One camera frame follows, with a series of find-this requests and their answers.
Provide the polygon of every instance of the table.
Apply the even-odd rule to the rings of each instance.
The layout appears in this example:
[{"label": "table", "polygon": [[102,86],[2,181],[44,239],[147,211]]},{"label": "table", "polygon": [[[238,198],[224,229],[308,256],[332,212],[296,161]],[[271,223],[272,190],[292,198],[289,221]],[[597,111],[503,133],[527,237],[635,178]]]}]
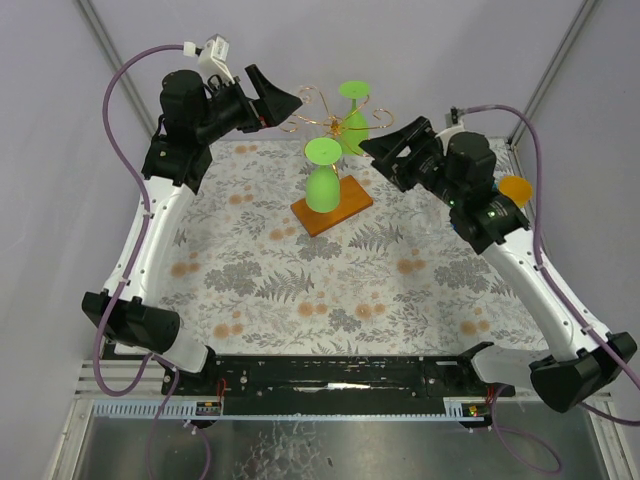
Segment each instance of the table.
[{"label": "table", "polygon": [[[496,177],[511,174],[492,139]],[[480,341],[544,349],[495,270],[417,187],[345,157],[374,205],[310,238],[290,209],[314,166],[297,140],[221,141],[167,254],[160,307],[216,352],[457,354]]]}]

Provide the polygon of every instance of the brown wooden base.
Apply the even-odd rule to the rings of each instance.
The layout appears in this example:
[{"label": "brown wooden base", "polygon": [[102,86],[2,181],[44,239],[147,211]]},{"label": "brown wooden base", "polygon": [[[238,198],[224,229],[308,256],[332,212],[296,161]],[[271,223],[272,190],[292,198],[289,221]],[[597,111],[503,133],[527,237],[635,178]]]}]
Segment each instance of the brown wooden base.
[{"label": "brown wooden base", "polygon": [[309,236],[315,237],[371,205],[373,205],[373,199],[358,181],[349,175],[340,180],[340,205],[335,210],[329,213],[314,212],[304,198],[291,205],[291,210]]}]

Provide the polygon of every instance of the gray wall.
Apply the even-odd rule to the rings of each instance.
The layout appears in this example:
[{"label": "gray wall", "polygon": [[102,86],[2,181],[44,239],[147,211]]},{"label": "gray wall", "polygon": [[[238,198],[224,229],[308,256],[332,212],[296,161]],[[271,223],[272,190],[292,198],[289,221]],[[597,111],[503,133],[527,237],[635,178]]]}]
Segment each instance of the gray wall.
[{"label": "gray wall", "polygon": [[[245,84],[256,63],[284,89],[325,91],[351,79],[372,84],[373,99],[397,114],[442,127],[451,105],[508,103],[524,108],[581,0],[93,0],[123,58],[161,43],[231,41],[229,64]],[[162,77],[193,68],[165,56],[133,74],[146,105],[160,110]],[[511,118],[470,120],[507,135]],[[278,130],[263,132],[273,137]]]},{"label": "gray wall", "polygon": [[[102,131],[109,69],[69,0],[0,6],[0,465],[44,472],[95,329],[80,311],[117,259],[136,204]],[[146,141],[118,94],[116,135]]]},{"label": "gray wall", "polygon": [[[543,229],[550,256],[588,308],[640,342],[640,5],[602,2],[535,124],[544,155]],[[534,177],[531,141],[520,160]],[[640,355],[631,362],[640,372]],[[620,413],[640,419],[640,392],[620,378]],[[639,429],[627,429],[640,465]]]}]

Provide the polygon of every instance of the gray floor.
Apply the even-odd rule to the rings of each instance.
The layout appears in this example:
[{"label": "gray floor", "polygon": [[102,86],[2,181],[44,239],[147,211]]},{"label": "gray floor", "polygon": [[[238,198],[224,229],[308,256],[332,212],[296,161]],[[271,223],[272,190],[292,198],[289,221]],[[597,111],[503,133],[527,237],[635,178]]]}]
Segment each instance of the gray floor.
[{"label": "gray floor", "polygon": [[[540,435],[558,451],[564,474],[609,478],[581,409],[557,414],[539,403],[499,405],[501,424]],[[146,479],[150,421],[94,419],[77,479]],[[155,478],[196,479],[204,447],[175,421],[158,425],[152,447]],[[540,479],[504,450],[493,432],[468,433],[435,422],[218,422],[206,430],[213,461],[209,479]],[[529,460],[554,461],[541,447],[508,436]]]}]

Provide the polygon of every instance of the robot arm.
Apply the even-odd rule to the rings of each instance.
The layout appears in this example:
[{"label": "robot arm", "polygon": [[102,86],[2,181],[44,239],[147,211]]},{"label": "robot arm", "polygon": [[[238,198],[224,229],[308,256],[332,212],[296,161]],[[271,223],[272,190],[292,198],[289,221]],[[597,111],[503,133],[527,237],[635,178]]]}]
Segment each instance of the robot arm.
[{"label": "robot arm", "polygon": [[[450,207],[455,231],[514,289],[542,331],[549,350],[491,345],[476,353],[472,364],[480,379],[534,389],[551,408],[564,412],[617,377],[615,362],[583,331],[538,271],[529,222],[494,188],[496,158],[484,136],[467,132],[458,121],[436,134],[429,120],[419,117],[360,146],[374,158],[373,167],[400,191],[420,184]],[[400,156],[406,149],[409,153]],[[637,348],[629,334],[612,334],[544,255],[543,261],[572,303],[585,312],[590,328],[628,361]]]},{"label": "robot arm", "polygon": [[[197,52],[193,45],[190,50]],[[225,64],[227,50],[228,43],[216,35],[198,52],[199,67],[209,75],[206,84],[191,70],[172,72],[163,79],[163,114],[142,168],[150,211],[142,202],[138,205],[125,247],[103,291],[87,292],[82,302],[83,311],[98,326],[110,292],[123,278],[143,218],[150,216],[149,230],[105,335],[121,345],[159,354],[187,374],[202,371],[209,351],[180,328],[176,312],[157,308],[158,279],[179,222],[211,164],[209,146],[234,129],[250,133],[277,126],[302,105],[298,97],[272,85],[255,65],[246,72],[258,98],[248,98]]]}]

